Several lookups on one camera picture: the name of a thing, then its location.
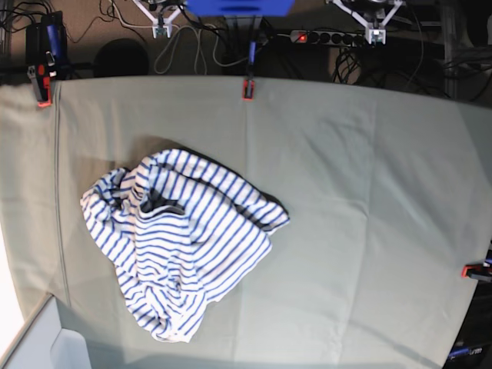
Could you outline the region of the red black clamp centre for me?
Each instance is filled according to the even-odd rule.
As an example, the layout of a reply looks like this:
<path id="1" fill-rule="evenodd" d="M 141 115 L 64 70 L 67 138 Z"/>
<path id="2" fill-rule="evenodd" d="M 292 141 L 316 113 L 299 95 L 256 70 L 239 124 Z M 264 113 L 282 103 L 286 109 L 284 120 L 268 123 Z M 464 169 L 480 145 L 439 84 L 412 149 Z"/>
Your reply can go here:
<path id="1" fill-rule="evenodd" d="M 254 60 L 256 54 L 256 42 L 250 41 L 246 75 L 243 83 L 242 98 L 251 101 L 254 98 Z"/>

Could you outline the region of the blue white striped t-shirt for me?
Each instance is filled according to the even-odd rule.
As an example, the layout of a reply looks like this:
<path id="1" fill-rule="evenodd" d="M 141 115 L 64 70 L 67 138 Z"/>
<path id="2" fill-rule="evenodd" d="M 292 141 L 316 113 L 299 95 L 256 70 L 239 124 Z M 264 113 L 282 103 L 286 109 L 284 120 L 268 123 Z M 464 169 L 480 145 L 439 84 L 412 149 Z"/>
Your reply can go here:
<path id="1" fill-rule="evenodd" d="M 189 342 L 271 251 L 287 211 L 232 170 L 180 148 L 116 168 L 81 197 L 125 306 L 156 341 Z"/>

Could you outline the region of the red black clamp right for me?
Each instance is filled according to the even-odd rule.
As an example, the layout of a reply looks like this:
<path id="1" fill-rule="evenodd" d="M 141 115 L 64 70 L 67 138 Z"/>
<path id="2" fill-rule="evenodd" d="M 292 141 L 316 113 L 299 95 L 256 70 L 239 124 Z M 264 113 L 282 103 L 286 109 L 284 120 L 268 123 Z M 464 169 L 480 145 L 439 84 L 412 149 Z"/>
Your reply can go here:
<path id="1" fill-rule="evenodd" d="M 478 264 L 466 264 L 462 269 L 461 277 L 490 283 L 492 281 L 491 259 Z"/>

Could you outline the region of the red black clamp left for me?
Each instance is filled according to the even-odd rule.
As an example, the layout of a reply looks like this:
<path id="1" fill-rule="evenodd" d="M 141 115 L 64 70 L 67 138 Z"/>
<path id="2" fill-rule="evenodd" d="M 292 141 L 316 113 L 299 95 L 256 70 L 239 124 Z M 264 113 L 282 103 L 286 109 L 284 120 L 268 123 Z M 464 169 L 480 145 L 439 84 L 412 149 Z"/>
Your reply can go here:
<path id="1" fill-rule="evenodd" d="M 67 61 L 66 40 L 60 25 L 41 22 L 25 33 L 25 62 L 38 107 L 52 104 L 51 83 Z"/>

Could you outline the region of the white bin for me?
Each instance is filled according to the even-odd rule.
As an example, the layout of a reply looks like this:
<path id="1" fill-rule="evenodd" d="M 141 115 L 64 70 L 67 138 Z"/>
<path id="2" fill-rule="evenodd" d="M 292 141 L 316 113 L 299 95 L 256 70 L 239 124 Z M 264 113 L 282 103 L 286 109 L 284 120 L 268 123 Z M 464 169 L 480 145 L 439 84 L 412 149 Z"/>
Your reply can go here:
<path id="1" fill-rule="evenodd" d="M 62 327 L 58 301 L 46 294 L 3 357 L 2 368 L 90 368 L 85 338 Z"/>

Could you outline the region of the red black clamp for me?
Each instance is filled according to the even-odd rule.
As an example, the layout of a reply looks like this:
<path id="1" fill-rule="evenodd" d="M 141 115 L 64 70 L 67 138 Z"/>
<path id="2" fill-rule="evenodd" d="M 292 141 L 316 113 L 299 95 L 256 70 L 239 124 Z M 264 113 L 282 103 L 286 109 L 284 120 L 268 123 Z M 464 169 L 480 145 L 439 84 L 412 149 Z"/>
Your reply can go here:
<path id="1" fill-rule="evenodd" d="M 461 277 L 490 283 L 492 281 L 491 259 L 478 264 L 466 264 L 462 269 Z"/>
<path id="2" fill-rule="evenodd" d="M 242 98 L 251 101 L 254 98 L 254 60 L 256 54 L 256 42 L 250 41 L 246 75 L 243 83 Z"/>
<path id="3" fill-rule="evenodd" d="M 52 104 L 51 83 L 67 61 L 66 40 L 60 25 L 41 22 L 25 33 L 25 62 L 38 107 Z"/>

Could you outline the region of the black round stool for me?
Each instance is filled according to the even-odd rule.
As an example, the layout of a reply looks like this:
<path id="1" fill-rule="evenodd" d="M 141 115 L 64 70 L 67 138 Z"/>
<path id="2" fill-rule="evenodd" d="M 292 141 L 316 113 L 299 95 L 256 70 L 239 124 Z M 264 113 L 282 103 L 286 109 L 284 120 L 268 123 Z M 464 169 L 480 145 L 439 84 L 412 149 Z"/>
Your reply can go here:
<path id="1" fill-rule="evenodd" d="M 95 78 L 148 75 L 146 49 L 130 38 L 120 38 L 102 46 L 93 63 Z"/>

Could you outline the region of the blue box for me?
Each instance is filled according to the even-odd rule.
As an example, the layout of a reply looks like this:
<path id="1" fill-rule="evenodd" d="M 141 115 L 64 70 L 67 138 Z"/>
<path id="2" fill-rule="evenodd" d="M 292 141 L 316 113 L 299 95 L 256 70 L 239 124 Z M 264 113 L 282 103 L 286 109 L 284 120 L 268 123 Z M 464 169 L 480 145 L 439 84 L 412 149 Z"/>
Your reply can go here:
<path id="1" fill-rule="evenodd" d="M 189 10 L 199 16 L 284 16 L 295 0 L 189 0 Z"/>

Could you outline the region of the black power strip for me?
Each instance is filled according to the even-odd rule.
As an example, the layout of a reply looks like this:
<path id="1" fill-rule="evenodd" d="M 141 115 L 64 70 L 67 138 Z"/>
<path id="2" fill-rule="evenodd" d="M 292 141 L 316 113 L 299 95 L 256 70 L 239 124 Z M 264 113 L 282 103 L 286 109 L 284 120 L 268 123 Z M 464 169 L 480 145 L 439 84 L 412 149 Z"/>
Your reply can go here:
<path id="1" fill-rule="evenodd" d="M 293 30 L 289 36 L 293 43 L 309 45 L 352 48 L 367 43 L 362 35 L 350 32 Z"/>

